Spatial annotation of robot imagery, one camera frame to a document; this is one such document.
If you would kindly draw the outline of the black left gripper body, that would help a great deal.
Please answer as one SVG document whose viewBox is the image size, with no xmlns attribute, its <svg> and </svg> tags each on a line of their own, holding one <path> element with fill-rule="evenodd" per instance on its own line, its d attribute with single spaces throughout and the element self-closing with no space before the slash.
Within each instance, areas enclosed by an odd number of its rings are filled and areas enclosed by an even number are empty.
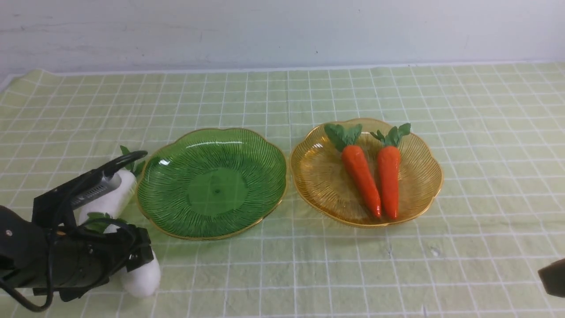
<svg viewBox="0 0 565 318">
<path fill-rule="evenodd" d="M 147 229 L 125 225 L 109 233 L 79 229 L 59 235 L 50 249 L 48 233 L 38 226 L 27 235 L 31 261 L 26 286 L 34 295 L 48 294 L 48 278 L 63 301 L 80 298 L 107 284 L 112 275 L 131 273 L 154 261 Z"/>
</svg>

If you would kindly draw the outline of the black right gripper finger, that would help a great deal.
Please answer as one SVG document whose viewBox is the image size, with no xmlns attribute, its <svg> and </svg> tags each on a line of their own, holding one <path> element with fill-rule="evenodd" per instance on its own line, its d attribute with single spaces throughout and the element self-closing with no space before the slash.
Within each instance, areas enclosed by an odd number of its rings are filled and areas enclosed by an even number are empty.
<svg viewBox="0 0 565 318">
<path fill-rule="evenodd" d="M 565 297 L 565 259 L 552 262 L 538 270 L 545 292 L 551 296 Z"/>
</svg>

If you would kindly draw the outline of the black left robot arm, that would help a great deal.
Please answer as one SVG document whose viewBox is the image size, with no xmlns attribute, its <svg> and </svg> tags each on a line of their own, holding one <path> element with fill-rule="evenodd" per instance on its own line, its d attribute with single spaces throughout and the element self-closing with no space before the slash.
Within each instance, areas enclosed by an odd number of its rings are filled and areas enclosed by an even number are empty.
<svg viewBox="0 0 565 318">
<path fill-rule="evenodd" d="M 69 302 L 122 270 L 131 273 L 156 260 L 147 229 L 122 219 L 99 217 L 50 234 L 1 207 L 1 288 L 30 310 L 21 288 L 47 299 L 58 293 Z"/>
</svg>

